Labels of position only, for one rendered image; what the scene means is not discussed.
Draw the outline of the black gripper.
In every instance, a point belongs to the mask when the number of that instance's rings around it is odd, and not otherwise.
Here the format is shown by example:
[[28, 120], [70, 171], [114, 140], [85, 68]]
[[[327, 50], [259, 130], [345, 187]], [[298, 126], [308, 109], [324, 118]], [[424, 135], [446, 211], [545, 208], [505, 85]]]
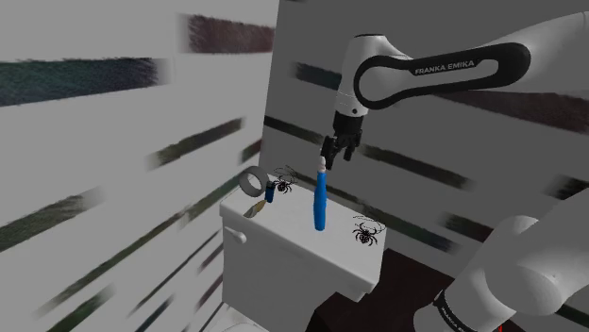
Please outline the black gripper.
[[344, 160], [350, 161], [352, 159], [355, 149], [360, 145], [361, 142], [362, 122], [362, 116], [352, 117], [344, 115], [339, 111], [335, 112], [332, 125], [335, 137], [325, 136], [321, 148], [321, 156], [325, 159], [327, 170], [332, 169], [335, 157], [342, 150], [339, 139], [341, 137], [343, 137], [343, 146], [345, 148]]

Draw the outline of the blue electric toothbrush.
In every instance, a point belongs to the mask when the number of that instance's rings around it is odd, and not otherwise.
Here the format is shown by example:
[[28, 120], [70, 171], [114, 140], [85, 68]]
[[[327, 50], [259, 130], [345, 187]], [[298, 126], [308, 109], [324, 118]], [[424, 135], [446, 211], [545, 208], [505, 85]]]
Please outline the blue electric toothbrush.
[[319, 158], [319, 167], [316, 177], [316, 186], [313, 198], [313, 222], [317, 231], [323, 231], [326, 227], [326, 208], [327, 208], [327, 181], [326, 181], [327, 163], [326, 159]]

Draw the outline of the black toy spider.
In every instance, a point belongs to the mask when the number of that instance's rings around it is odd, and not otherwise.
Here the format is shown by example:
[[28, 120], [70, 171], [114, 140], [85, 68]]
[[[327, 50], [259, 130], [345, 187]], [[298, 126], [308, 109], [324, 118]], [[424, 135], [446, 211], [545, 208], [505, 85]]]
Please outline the black toy spider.
[[362, 215], [354, 216], [354, 219], [359, 221], [355, 224], [356, 228], [352, 231], [355, 240], [368, 246], [377, 244], [377, 235], [382, 233], [386, 229], [386, 226], [372, 218]]
[[292, 167], [285, 165], [276, 168], [275, 173], [277, 174], [277, 179], [274, 180], [276, 189], [283, 194], [291, 192], [293, 190], [292, 185], [297, 183], [296, 171]]

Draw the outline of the grey tape roll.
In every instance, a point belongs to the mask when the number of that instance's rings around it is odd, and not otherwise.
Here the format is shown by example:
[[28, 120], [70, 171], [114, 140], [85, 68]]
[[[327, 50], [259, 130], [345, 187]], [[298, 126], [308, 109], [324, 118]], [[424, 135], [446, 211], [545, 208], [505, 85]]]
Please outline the grey tape roll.
[[[249, 179], [253, 176], [260, 183], [260, 187], [255, 187]], [[268, 173], [260, 166], [250, 166], [244, 169], [238, 177], [239, 186], [241, 190], [250, 197], [259, 197], [266, 191], [267, 183], [270, 181]]]

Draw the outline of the white toilet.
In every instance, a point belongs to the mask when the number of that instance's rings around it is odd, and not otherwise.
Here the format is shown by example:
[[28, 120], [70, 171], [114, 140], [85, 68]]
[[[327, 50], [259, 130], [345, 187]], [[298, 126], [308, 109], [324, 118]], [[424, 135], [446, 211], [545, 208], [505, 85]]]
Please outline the white toilet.
[[305, 332], [334, 293], [358, 302], [375, 288], [386, 229], [377, 244], [362, 244], [352, 234], [361, 214], [328, 201], [326, 227], [317, 231], [313, 193], [298, 186], [245, 218], [262, 199], [237, 189], [220, 204], [226, 304], [267, 332]]

